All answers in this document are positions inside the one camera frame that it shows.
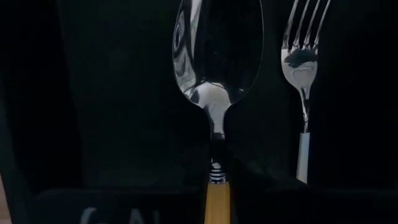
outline fork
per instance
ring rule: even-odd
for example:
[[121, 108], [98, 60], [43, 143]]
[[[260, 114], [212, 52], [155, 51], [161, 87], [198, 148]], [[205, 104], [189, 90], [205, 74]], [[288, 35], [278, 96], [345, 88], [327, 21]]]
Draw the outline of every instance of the fork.
[[308, 102], [310, 98], [311, 85], [315, 79], [315, 75], [317, 74], [318, 70], [319, 34], [330, 4], [330, 0], [327, 0], [322, 17], [320, 18], [315, 40], [311, 42], [312, 25], [316, 20], [316, 15], [319, 11], [321, 3], [321, 0], [316, 0], [317, 3], [312, 12], [307, 32], [305, 34], [303, 42], [301, 43], [300, 33], [302, 31], [302, 25], [307, 13], [308, 5], [310, 4], [311, 0], [306, 1], [307, 2], [305, 3], [302, 15], [300, 16], [300, 22], [298, 24], [297, 31], [295, 32], [294, 40], [290, 44], [290, 35], [292, 34], [294, 15], [297, 10], [297, 5], [299, 4], [299, 0], [294, 1], [285, 29], [281, 49], [282, 71], [287, 81], [292, 86], [294, 86], [300, 93], [300, 99], [302, 103], [304, 128], [303, 132], [300, 133], [300, 147], [298, 150], [296, 178], [304, 183], [307, 183], [308, 155], [310, 146], [310, 132], [308, 131], [308, 114], [310, 112], [310, 108]]

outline spoon handle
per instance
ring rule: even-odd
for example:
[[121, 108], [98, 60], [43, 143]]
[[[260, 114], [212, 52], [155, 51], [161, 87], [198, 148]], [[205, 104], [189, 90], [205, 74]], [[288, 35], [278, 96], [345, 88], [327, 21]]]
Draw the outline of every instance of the spoon handle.
[[229, 182], [207, 185], [205, 224], [230, 224]]
[[310, 152], [310, 133], [300, 134], [300, 148], [298, 149], [298, 162], [296, 178], [307, 183], [308, 176], [308, 155]]

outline spoon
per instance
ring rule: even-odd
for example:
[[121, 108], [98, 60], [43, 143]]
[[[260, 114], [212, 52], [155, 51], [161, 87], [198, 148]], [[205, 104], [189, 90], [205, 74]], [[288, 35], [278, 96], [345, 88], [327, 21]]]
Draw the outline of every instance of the spoon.
[[259, 0], [183, 0], [172, 55], [177, 85], [210, 123], [205, 223], [229, 223], [224, 116], [256, 80], [263, 49]]

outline wooden handle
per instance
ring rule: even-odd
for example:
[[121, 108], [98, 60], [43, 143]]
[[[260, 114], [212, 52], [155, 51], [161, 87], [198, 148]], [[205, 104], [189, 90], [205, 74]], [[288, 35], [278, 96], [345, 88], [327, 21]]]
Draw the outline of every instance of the wooden handle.
[[208, 184], [205, 224], [230, 224], [229, 183]]

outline stainless steel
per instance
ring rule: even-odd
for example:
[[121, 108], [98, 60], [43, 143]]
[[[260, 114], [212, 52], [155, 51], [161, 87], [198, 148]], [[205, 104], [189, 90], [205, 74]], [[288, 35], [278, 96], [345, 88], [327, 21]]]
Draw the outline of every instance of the stainless steel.
[[310, 41], [312, 25], [315, 20], [315, 16], [319, 13], [321, 0], [316, 0], [317, 3], [312, 13], [308, 29], [304, 38], [303, 43], [300, 42], [300, 33], [302, 31], [302, 25], [307, 13], [308, 5], [311, 0], [306, 0], [302, 15], [300, 16], [300, 22], [296, 31], [295, 38], [290, 44], [290, 35], [292, 33], [292, 24], [295, 17], [295, 12], [299, 4], [299, 0], [295, 0], [293, 3], [292, 11], [287, 22], [284, 39], [282, 42], [281, 51], [281, 63], [282, 71], [287, 81], [294, 86], [300, 93], [303, 118], [304, 118], [304, 133], [308, 132], [308, 113], [310, 111], [308, 100], [310, 98], [311, 85], [315, 79], [315, 75], [318, 70], [318, 45], [319, 45], [319, 34], [322, 28], [323, 20], [325, 19], [326, 12], [328, 10], [330, 0], [327, 0], [320, 23], [317, 29], [317, 34], [313, 43]]
[[[258, 4], [258, 8], [245, 15], [260, 14], [261, 43], [256, 46], [260, 53], [255, 57], [249, 49], [256, 37], [248, 33], [242, 39], [242, 35], [236, 33], [242, 32], [239, 28], [252, 26], [253, 22], [234, 19], [240, 15], [232, 13], [230, 6], [253, 3]], [[180, 5], [172, 51], [175, 80], [181, 92], [207, 114], [213, 141], [225, 139], [223, 123], [227, 109], [248, 92], [257, 77], [262, 58], [262, 36], [259, 0], [183, 0]], [[212, 157], [210, 164], [210, 182], [225, 182], [225, 172], [219, 160]]]

